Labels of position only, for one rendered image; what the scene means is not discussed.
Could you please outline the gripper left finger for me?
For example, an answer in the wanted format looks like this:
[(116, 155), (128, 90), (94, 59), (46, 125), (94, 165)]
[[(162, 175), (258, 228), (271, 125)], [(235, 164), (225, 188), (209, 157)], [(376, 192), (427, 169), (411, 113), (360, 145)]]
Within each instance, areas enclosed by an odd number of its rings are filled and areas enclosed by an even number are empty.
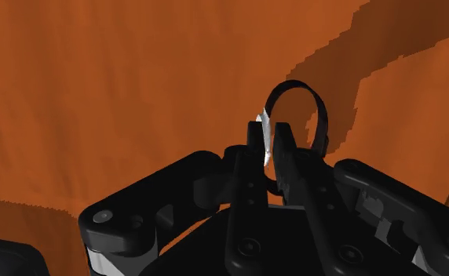
[(223, 155), (196, 151), (85, 208), (91, 276), (262, 276), (268, 212), (260, 122)]

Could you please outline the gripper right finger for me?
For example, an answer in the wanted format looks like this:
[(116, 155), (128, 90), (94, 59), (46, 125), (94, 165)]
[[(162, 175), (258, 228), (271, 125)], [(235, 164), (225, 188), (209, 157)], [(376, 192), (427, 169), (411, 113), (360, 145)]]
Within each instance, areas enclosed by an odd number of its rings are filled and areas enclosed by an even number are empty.
[(329, 166), (276, 124), (276, 179), (305, 208), (324, 276), (449, 276), (449, 207), (347, 158)]

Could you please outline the black-handled scissors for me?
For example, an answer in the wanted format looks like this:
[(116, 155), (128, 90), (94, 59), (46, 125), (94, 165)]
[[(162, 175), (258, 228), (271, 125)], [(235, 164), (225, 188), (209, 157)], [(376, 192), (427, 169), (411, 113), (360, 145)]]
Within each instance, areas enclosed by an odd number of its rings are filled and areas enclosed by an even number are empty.
[(327, 146), (329, 143), (328, 132), (328, 115), (326, 106), (317, 92), (315, 92), (310, 86), (302, 81), (291, 79), (284, 82), (280, 82), (269, 94), (266, 100), (265, 106), (262, 112), (257, 115), (254, 121), (250, 121), (253, 126), (259, 125), (261, 127), (261, 134), (259, 137), (262, 138), (263, 144), (265, 146), (265, 151), (263, 152), (263, 166), (266, 167), (272, 156), (272, 141), (271, 141), (271, 122), (270, 117), (272, 116), (273, 108), (278, 101), (278, 99), (287, 91), (291, 89), (305, 89), (310, 92), (314, 101), (316, 103), (316, 108), (318, 111), (316, 132), (314, 140), (312, 142), (311, 150), (316, 153), (318, 158), (324, 159), (327, 152)]

